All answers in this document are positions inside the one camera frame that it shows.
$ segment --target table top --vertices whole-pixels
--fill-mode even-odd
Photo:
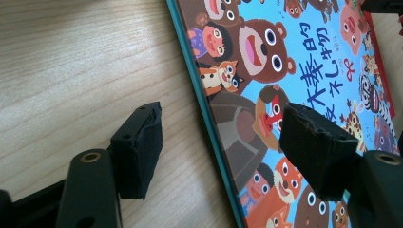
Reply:
[[[403,128],[397,15],[374,15]],[[164,0],[0,3],[0,188],[19,200],[64,179],[71,159],[160,101],[163,151],[124,227],[233,227],[199,104]]]

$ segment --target cartoon child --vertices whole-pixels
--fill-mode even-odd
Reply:
[[[189,30],[187,37],[196,59],[208,53],[215,61],[221,62],[232,54],[232,42],[227,30],[214,22],[207,23],[203,30]]]
[[[265,196],[273,186],[273,171],[265,163],[261,162],[252,178],[246,183],[247,192],[240,197],[243,213],[247,215],[263,196]]]

